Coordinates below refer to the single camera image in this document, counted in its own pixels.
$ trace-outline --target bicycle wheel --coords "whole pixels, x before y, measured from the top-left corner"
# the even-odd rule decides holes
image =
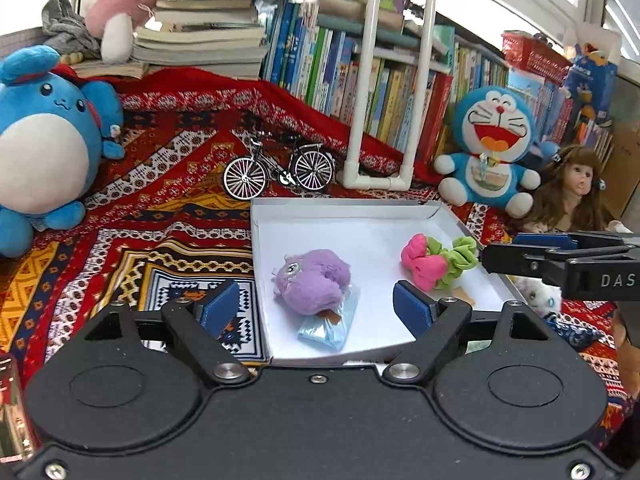
[[[241,156],[226,165],[222,183],[236,200],[251,200],[267,187],[267,170],[250,156]]]
[[[334,162],[325,152],[301,150],[293,163],[293,175],[307,191],[320,191],[334,178]]]

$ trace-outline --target blue plush toy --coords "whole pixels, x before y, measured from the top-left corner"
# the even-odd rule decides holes
[[[71,229],[100,157],[122,158],[111,140],[122,126],[115,90],[93,81],[79,89],[49,72],[60,59],[48,46],[0,62],[0,255],[24,254],[33,229]]]
[[[540,176],[517,164],[534,140],[534,120],[525,102],[514,92],[497,86],[465,95],[454,113],[454,140],[465,152],[440,155],[434,161],[444,178],[441,197],[453,205],[479,202],[522,218],[533,205],[524,189],[536,189]]]

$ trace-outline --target blue plush foot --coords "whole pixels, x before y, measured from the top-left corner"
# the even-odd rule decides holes
[[[112,140],[103,140],[102,156],[112,158],[114,160],[120,160],[121,158],[124,158],[124,148]]]
[[[33,228],[20,213],[0,209],[0,255],[18,258],[31,247]]]
[[[76,227],[84,218],[84,205],[81,202],[69,202],[42,219],[50,229],[64,230]]]

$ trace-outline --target doll's brown hair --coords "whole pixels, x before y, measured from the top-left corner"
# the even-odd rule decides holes
[[[592,148],[579,144],[566,146],[558,152],[559,158],[542,171],[542,185],[536,190],[533,207],[524,222],[539,222],[556,226],[565,215],[562,203],[564,168],[569,164],[581,164],[593,168],[591,190],[582,197],[571,218],[571,231],[604,231],[602,204],[600,203],[600,175],[602,167]]]

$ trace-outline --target blue ear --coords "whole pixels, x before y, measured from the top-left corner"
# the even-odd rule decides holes
[[[90,81],[82,86],[81,92],[100,117],[100,134],[105,138],[111,138],[111,125],[122,126],[124,122],[122,107],[113,86],[104,81]]]
[[[58,64],[60,54],[50,46],[36,45],[9,54],[0,66],[0,82],[9,86],[23,77],[44,74]]]

